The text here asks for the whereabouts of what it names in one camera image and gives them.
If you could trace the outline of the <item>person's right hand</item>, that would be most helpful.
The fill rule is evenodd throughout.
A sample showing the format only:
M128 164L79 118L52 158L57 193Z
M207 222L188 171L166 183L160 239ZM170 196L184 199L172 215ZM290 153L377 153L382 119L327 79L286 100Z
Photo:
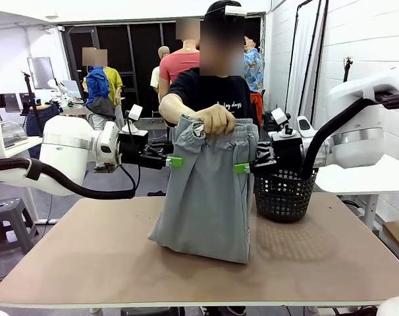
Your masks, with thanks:
M230 134L236 124L233 114L219 104L197 111L194 117L202 121L205 133L212 136Z

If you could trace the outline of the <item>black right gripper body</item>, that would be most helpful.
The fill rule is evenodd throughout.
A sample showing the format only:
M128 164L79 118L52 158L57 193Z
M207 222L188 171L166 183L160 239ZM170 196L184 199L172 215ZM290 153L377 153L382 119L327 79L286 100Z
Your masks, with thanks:
M302 166L302 139L281 138L273 140L275 160L282 167Z

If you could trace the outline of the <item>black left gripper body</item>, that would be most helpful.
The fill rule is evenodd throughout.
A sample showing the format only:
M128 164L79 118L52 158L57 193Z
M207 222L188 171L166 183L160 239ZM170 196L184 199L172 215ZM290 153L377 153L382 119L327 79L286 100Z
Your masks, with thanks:
M120 132L119 155L121 163L138 165L147 143L148 131L138 131L135 134Z

